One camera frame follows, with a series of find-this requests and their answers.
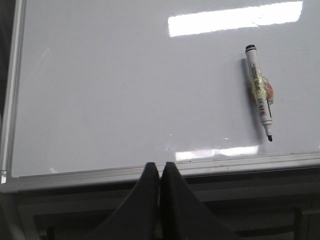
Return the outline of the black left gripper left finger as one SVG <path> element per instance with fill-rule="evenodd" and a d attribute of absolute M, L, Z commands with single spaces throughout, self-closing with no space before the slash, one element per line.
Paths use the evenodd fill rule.
<path fill-rule="evenodd" d="M 84 240 L 153 240 L 157 220 L 159 172 L 145 164 L 139 181 L 124 202 Z"/>

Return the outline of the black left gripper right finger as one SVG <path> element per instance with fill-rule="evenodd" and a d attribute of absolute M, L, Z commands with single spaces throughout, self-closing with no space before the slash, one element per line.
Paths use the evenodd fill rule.
<path fill-rule="evenodd" d="M 164 240 L 239 240 L 198 198 L 173 162 L 161 177 L 160 215 Z"/>

